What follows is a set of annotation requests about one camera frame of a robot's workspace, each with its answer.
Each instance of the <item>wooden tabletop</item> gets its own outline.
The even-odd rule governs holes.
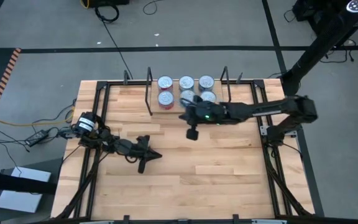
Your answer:
[[[81,82],[74,121],[82,112],[92,111],[96,83]],[[284,97],[280,80],[265,80],[265,90],[269,101]],[[222,93],[223,98],[227,96],[227,89],[223,88]],[[231,95],[232,102],[253,103],[249,85],[231,85]],[[144,174],[138,174],[138,163],[130,164],[117,154],[108,155],[99,165],[93,220],[122,220],[124,215],[130,215],[131,220],[230,219],[232,214],[240,218],[274,217],[255,118],[237,125],[199,125],[199,139],[191,141],[186,139],[189,127],[177,113],[150,116],[144,96],[145,86],[112,86],[106,125],[113,134],[132,142],[139,135],[149,134],[150,146],[163,157],[148,162]],[[275,124],[285,117],[272,116]],[[285,143],[298,147],[294,138],[286,137]],[[78,139],[69,140],[65,156],[77,144]],[[53,217],[62,212],[78,188],[84,150],[77,150],[62,165]],[[299,153],[286,146],[279,150],[288,188],[313,213]],[[277,186],[276,190],[284,214]],[[86,201],[81,215],[85,215]]]

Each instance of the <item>concrete floor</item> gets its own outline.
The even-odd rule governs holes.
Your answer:
[[[133,0],[128,6],[119,6],[120,18],[108,27],[120,47],[273,45],[259,0],[162,1],[157,3],[155,15],[146,16],[142,8],[148,1]],[[309,25],[296,21],[288,24],[283,18],[294,2],[268,0],[278,40],[281,46],[308,46],[313,41]],[[352,39],[358,43],[358,31]],[[5,0],[0,10],[0,47],[57,49],[113,44],[93,10],[83,9],[78,1],[22,0],[18,4]],[[287,68],[301,54],[283,52]],[[358,218],[358,51],[352,54],[353,63],[319,63],[303,79],[299,92],[315,100],[319,114],[319,120],[304,127],[327,217]],[[164,74],[175,78],[201,74],[218,77],[225,65],[233,78],[241,72],[243,78],[265,78],[280,71],[274,51],[123,55],[134,78],[141,79],[147,67],[152,67],[156,77]],[[343,52],[335,52],[330,60],[343,57]],[[117,53],[21,54],[0,101],[0,119],[30,123],[52,118],[76,97],[81,80],[121,79],[124,69]],[[31,128],[19,132],[1,124],[0,130],[16,139],[33,133]],[[61,158],[64,148],[62,139],[34,146],[30,153],[9,145],[19,166]],[[12,167],[0,147],[0,169]]]

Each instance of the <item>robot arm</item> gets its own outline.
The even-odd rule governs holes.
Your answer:
[[[289,96],[283,100],[247,105],[245,103],[212,103],[195,96],[194,103],[186,107],[185,114],[179,116],[187,121],[191,129],[187,131],[188,139],[197,140],[198,124],[238,124],[249,118],[273,114],[288,114],[279,125],[267,129],[271,144],[280,145],[285,133],[293,131],[301,123],[312,123],[317,119],[314,101],[302,96]]]
[[[139,160],[138,173],[143,174],[146,162],[161,158],[162,155],[155,152],[150,146],[150,136],[139,136],[137,144],[119,136],[111,134],[109,126],[106,126],[101,117],[92,113],[82,113],[78,122],[71,128],[58,132],[58,136],[65,139],[79,138],[79,145],[90,149],[101,149],[108,153],[117,153],[124,156],[127,162],[135,163]]]

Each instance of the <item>yellow cable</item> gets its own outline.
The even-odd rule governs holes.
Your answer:
[[[29,126],[40,126],[40,125],[50,125],[50,124],[62,124],[64,122],[66,122],[66,121],[71,120],[72,118],[73,118],[73,115],[70,115],[67,119],[64,119],[63,121],[34,123],[34,124],[14,124],[14,123],[10,123],[10,122],[7,122],[7,121],[1,121],[1,120],[0,120],[0,123],[11,125],[11,126],[16,126],[16,127],[29,127]]]
[[[82,0],[80,0],[80,3],[81,3],[81,5],[82,5],[85,9],[88,9],[88,8],[90,7],[90,0],[87,1],[87,5],[86,5],[86,6],[84,6],[84,3],[83,3]]]

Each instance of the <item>can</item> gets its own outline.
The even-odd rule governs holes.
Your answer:
[[[216,95],[211,91],[204,91],[201,94],[201,98],[203,99],[203,101],[210,101],[212,103],[216,101]]]
[[[169,91],[162,91],[158,95],[158,104],[163,109],[171,109],[173,107],[173,94]]]
[[[179,89],[181,91],[193,90],[194,89],[194,79],[188,75],[185,75],[179,79]]]
[[[191,102],[193,102],[193,98],[194,98],[195,95],[196,94],[193,91],[185,90],[182,93],[180,93],[180,98],[184,98],[186,100],[190,100]],[[183,107],[187,107],[190,103],[188,101],[185,101],[185,100],[180,100],[180,104]]]
[[[200,80],[198,80],[198,89],[200,91],[212,91],[214,83],[214,78],[209,75],[203,75]]]
[[[172,91],[173,90],[173,80],[169,76],[161,76],[158,80],[158,88],[160,91]]]

